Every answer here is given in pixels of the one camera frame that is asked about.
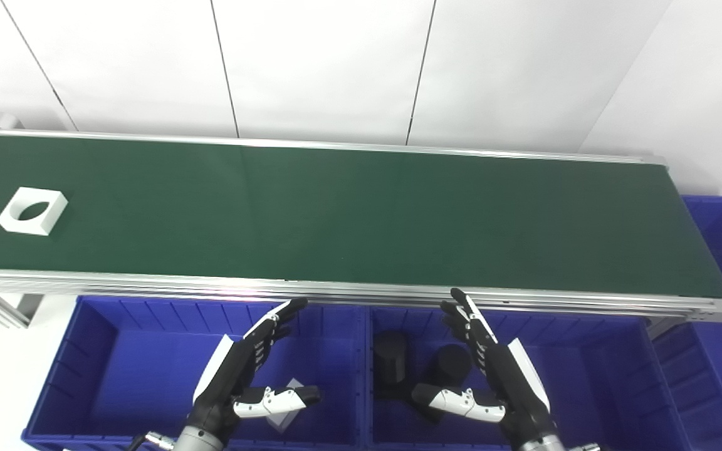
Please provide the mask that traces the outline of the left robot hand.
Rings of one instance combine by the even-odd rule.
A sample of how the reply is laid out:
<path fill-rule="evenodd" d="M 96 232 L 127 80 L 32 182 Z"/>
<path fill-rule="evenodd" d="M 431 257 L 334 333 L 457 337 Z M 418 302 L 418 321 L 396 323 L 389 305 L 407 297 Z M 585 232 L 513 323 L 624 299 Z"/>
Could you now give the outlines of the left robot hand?
<path fill-rule="evenodd" d="M 218 346 L 209 360 L 213 374 L 193 400 L 175 450 L 224 450 L 245 419 L 295 413 L 321 402 L 316 386 L 252 387 L 272 346 L 290 333 L 286 324 L 308 305 L 296 298 L 275 306 L 229 348 Z"/>

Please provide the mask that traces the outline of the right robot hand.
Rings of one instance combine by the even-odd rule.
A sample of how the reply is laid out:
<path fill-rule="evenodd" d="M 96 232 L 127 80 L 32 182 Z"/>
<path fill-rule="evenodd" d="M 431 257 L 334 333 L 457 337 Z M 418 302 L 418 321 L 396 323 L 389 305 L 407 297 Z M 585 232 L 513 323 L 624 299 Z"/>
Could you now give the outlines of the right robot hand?
<path fill-rule="evenodd" d="M 443 322 L 465 343 L 489 390 L 418 383 L 412 399 L 418 405 L 495 423 L 513 450 L 564 450 L 550 402 L 535 366 L 518 338 L 502 343 L 473 299 L 451 288 L 443 301 Z"/>

